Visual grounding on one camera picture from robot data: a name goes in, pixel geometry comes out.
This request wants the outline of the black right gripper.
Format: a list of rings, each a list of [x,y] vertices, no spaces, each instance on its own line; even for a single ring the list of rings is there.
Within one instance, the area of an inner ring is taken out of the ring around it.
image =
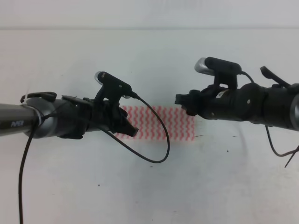
[[[190,90],[188,94],[176,94],[175,104],[182,105],[189,116],[204,119],[243,121],[240,106],[237,105],[243,88],[232,90],[219,88],[215,94],[212,86],[199,91]]]

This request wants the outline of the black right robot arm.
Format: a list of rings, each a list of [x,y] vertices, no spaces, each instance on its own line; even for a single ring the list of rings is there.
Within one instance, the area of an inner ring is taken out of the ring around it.
[[[264,77],[276,85],[266,88],[249,83],[238,89],[229,85],[236,82],[236,75],[217,72],[214,83],[202,91],[191,90],[188,94],[177,94],[175,104],[181,105],[188,115],[199,115],[204,119],[249,121],[254,124],[299,129],[299,85],[290,85],[267,67],[261,67]]]

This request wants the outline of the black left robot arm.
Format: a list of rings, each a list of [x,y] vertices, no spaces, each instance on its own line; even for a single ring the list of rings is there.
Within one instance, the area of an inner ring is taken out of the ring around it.
[[[0,134],[79,140],[86,132],[101,130],[134,137],[138,128],[127,116],[116,102],[71,96],[58,99],[54,92],[38,92],[22,97],[20,105],[0,105]]]

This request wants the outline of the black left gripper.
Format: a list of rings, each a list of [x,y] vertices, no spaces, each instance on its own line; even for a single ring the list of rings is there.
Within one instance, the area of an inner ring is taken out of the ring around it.
[[[127,122],[128,113],[119,105],[109,105],[107,100],[96,105],[92,99],[80,99],[79,117],[86,121],[79,121],[79,133],[97,130],[97,126],[117,134],[135,137],[138,128]]]

